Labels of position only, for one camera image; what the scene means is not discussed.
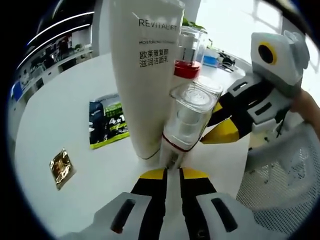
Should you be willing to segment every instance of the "white table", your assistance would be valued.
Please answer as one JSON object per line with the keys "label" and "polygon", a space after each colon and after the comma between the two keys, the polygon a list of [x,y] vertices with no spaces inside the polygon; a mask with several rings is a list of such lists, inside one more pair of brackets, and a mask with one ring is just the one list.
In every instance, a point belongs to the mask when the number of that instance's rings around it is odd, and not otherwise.
{"label": "white table", "polygon": [[[208,67],[202,72],[225,86],[241,77]],[[89,101],[114,92],[111,55],[102,55],[48,82],[23,113],[16,138],[16,175],[34,213],[55,236],[89,226],[97,210],[121,192],[130,192],[142,173],[155,168],[138,159],[129,137],[90,149]],[[248,146],[249,136],[230,144],[198,143],[185,165],[206,172],[217,191],[236,197]],[[63,147],[76,173],[58,191],[49,163]]]}

